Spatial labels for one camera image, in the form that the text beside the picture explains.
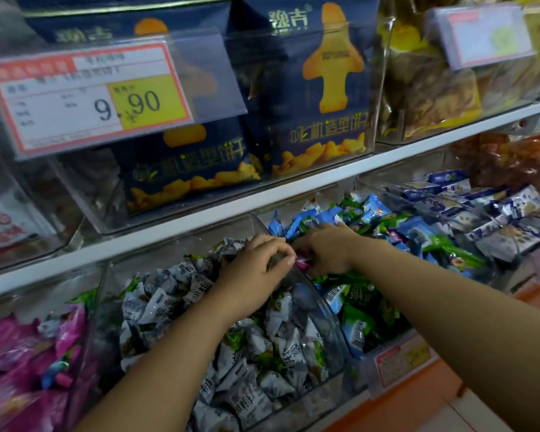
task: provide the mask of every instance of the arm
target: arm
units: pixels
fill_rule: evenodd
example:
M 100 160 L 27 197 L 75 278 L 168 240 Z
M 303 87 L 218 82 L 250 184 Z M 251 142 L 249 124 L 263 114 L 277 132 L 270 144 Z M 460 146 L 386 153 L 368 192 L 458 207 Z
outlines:
M 266 272 L 279 251 L 288 256 Z M 283 238 L 261 235 L 249 241 L 208 294 L 172 324 L 74 432 L 183 431 L 222 337 L 266 302 L 295 259 Z
M 367 276 L 514 430 L 540 431 L 538 309 L 344 224 L 324 226 L 294 248 L 316 254 L 315 276 L 350 269 Z

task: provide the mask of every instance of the price number 9.90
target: price number 9.90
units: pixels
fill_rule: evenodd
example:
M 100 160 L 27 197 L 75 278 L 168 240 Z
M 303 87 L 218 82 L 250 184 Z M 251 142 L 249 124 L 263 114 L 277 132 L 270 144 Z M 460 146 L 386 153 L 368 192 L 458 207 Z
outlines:
M 151 112 L 157 112 L 160 110 L 160 100 L 158 95 L 154 91 L 146 91 L 144 97 L 140 94 L 130 94 L 128 96 L 128 103 L 130 109 L 125 110 L 124 113 L 131 120 L 135 121 L 137 115 L 142 115 L 146 109 Z M 108 121 L 112 117 L 112 108 L 108 101 L 98 99 L 94 102 L 94 108 L 101 114 L 100 119 L 102 121 Z

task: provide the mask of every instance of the hand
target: hand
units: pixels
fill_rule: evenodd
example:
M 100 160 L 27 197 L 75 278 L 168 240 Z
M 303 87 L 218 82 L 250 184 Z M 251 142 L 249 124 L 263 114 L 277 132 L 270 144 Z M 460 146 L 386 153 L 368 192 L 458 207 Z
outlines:
M 316 279 L 325 274 L 340 274 L 355 269 L 355 256 L 362 251 L 367 239 L 344 223 L 337 226 L 320 223 L 317 229 L 295 240 L 292 247 L 296 251 L 316 255 L 316 262 L 307 272 Z
M 281 252 L 286 255 L 266 271 L 271 257 Z M 256 235 L 246 243 L 206 295 L 216 300 L 228 324 L 249 317 L 270 297 L 276 286 L 289 273 L 296 261 L 296 253 L 285 238 Z

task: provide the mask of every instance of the barcode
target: barcode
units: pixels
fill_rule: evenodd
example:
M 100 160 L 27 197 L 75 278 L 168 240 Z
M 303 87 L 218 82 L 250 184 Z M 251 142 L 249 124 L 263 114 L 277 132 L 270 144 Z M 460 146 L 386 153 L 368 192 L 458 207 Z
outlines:
M 416 241 L 418 244 L 420 244 L 423 247 L 432 244 L 432 242 L 430 241 L 430 238 L 428 238 L 426 234 L 422 232 L 420 229 L 417 229 L 415 227 L 412 228 L 412 230 L 408 234 L 408 237 L 411 239 L 414 239 L 414 241 Z
M 326 303 L 329 305 L 336 299 L 336 296 L 344 289 L 346 285 L 338 285 L 332 288 L 328 293 L 326 294 Z
M 364 348 L 364 327 L 366 327 L 364 321 L 357 321 L 352 334 L 352 345 L 360 350 Z

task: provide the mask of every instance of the left hand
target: left hand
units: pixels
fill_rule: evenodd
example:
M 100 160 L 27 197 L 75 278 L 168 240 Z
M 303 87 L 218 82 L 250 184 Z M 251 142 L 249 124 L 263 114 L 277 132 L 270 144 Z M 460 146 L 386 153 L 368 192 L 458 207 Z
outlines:
M 266 271 L 270 258 L 278 252 L 286 256 Z M 296 253 L 285 238 L 255 235 L 220 272 L 207 297 L 216 300 L 216 308 L 224 313 L 226 322 L 234 324 L 264 305 L 295 261 Z

